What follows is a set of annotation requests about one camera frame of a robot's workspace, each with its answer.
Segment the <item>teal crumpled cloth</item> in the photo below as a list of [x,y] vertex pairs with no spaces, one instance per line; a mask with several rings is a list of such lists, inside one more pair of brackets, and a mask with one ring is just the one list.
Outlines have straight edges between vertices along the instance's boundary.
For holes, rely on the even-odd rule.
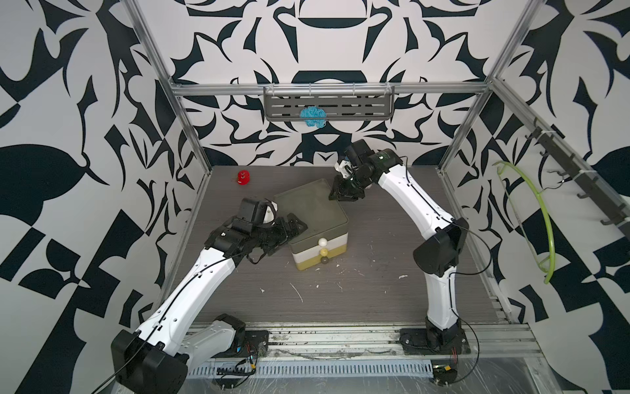
[[309,127],[324,128],[327,124],[327,114],[319,107],[310,106],[300,111],[300,119]]

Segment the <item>grey wall hook rail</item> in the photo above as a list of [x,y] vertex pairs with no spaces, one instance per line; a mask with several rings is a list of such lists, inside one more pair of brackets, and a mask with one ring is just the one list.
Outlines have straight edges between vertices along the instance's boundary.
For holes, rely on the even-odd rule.
[[551,156],[559,164],[561,170],[556,173],[569,177],[581,189],[577,197],[591,200],[602,211],[605,219],[600,223],[603,226],[615,225],[629,238],[629,203],[557,131],[543,130],[537,118],[525,126],[530,131],[528,139],[534,139],[543,147],[542,156]]

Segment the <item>red plush toy keychain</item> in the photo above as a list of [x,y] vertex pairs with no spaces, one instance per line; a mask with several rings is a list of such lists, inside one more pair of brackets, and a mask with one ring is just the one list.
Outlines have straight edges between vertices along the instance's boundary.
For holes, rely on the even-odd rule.
[[240,186],[248,185],[250,183],[250,179],[251,175],[247,170],[239,171],[237,174],[237,184]]

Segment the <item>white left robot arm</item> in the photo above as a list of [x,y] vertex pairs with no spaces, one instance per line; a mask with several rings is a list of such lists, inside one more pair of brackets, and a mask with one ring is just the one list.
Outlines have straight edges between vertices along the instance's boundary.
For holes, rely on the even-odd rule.
[[190,326],[223,281],[253,250],[275,253],[308,226],[293,213],[267,220],[233,217],[213,231],[190,272],[133,333],[111,344],[114,379],[134,393],[177,393],[188,372],[215,356],[250,357],[245,325],[220,315],[188,337]]

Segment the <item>three-drawer storage box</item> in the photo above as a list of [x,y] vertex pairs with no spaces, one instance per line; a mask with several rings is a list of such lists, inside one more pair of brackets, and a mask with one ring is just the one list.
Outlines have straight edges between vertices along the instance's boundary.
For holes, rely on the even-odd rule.
[[331,186],[319,179],[277,194],[272,201],[279,213],[293,213],[307,229],[289,242],[298,270],[326,264],[347,251],[349,218],[336,200],[330,200]]

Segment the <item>green clothes hanger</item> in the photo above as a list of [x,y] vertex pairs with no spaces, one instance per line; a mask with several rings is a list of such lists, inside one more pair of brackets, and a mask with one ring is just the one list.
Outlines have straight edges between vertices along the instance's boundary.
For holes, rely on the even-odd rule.
[[[556,235],[542,191],[522,169],[510,162],[497,161],[494,162],[493,167],[496,170],[500,185],[503,187],[507,204],[518,223],[518,230],[525,239],[533,260],[544,277],[544,284],[551,285],[551,280],[556,272]],[[505,175],[508,170],[513,172],[518,180],[523,182],[523,185],[528,187],[533,200],[538,205],[538,208],[527,216],[520,212],[519,207],[522,199],[520,197],[515,199],[513,197],[514,190],[508,185],[510,179]]]

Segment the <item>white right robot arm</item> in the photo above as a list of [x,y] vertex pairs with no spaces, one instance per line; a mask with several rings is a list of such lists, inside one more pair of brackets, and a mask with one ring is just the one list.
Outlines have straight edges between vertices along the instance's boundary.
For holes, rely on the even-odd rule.
[[378,185],[408,214],[423,238],[413,251],[413,259],[423,271],[428,290],[426,340],[424,345],[416,345],[412,336],[405,334],[401,338],[404,347],[413,352],[460,352],[465,335],[456,307],[454,282],[468,222],[441,208],[391,149],[374,151],[365,141],[358,141],[345,149],[335,169],[338,174],[330,200],[357,201],[365,197],[367,188]]

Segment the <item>grey wall shelf rack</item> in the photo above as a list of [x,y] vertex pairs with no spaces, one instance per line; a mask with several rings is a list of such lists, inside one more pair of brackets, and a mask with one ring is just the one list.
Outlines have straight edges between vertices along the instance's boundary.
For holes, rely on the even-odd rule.
[[272,85],[264,90],[262,102],[269,121],[302,121],[300,111],[310,106],[322,108],[328,121],[385,121],[395,111],[395,90],[387,85]]

